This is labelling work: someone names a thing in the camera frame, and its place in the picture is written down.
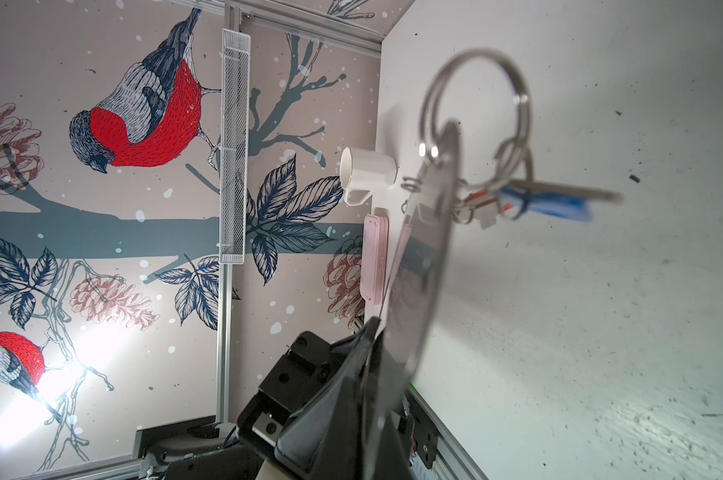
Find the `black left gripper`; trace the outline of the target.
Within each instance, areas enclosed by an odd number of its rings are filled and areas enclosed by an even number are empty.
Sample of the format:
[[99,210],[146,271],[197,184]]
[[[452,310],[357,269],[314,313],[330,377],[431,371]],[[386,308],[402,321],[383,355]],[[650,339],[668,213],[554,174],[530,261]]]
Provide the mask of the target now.
[[302,479],[354,478],[362,426],[361,377],[381,319],[330,343],[301,333],[240,414],[239,440]]

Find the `blue capped key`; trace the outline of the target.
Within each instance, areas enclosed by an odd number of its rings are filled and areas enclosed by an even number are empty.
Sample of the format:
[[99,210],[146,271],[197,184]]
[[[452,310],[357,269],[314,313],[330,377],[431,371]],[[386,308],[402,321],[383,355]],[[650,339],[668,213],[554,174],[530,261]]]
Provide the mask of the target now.
[[511,180],[497,194],[503,204],[517,207],[515,220],[533,212],[559,219],[579,222],[593,220],[591,202],[622,204],[623,194],[605,189]]

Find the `split keyring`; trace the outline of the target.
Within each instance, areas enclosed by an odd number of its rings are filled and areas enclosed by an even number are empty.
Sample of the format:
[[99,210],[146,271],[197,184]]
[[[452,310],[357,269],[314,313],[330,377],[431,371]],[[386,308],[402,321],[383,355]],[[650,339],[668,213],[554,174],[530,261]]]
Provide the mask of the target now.
[[427,164],[463,167],[467,190],[499,192],[519,170],[530,174],[533,105],[521,68],[493,48],[447,60],[427,88],[417,146]]

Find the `red capped key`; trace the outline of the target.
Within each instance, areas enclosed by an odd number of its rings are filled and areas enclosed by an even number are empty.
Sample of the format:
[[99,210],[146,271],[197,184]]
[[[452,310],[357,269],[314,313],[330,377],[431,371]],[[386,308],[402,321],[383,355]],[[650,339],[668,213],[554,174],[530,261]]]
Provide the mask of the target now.
[[457,224],[479,223],[481,230],[487,230],[497,224],[497,218],[504,216],[513,206],[507,205],[487,191],[469,194],[457,202],[453,210],[453,221]]

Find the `pink rectangular tray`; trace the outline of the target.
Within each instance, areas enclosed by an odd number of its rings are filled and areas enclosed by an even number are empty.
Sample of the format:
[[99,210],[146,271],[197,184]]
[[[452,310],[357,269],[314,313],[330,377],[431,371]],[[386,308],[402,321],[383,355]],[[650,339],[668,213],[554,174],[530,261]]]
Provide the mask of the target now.
[[363,300],[371,305],[383,303],[387,277],[387,246],[389,219],[373,214],[365,216],[360,291]]

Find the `white ceramic mug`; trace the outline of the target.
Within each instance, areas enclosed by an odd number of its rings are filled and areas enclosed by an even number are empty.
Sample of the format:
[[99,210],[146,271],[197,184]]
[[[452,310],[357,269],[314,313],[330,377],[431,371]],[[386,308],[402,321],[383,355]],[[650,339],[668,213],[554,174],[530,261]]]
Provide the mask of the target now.
[[379,190],[395,185],[399,164],[395,158],[360,148],[346,147],[341,155],[340,181],[347,206],[361,206]]

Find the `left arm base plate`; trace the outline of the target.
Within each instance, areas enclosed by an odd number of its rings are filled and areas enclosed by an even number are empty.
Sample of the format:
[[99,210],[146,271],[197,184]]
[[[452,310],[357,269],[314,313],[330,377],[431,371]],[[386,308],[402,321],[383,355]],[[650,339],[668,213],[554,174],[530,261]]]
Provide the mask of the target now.
[[432,470],[433,462],[437,459],[439,432],[435,422],[425,412],[423,402],[415,397],[415,392],[409,391],[403,396],[397,415],[397,430],[405,438],[405,448],[409,449],[409,463],[415,466],[419,462],[425,469]]

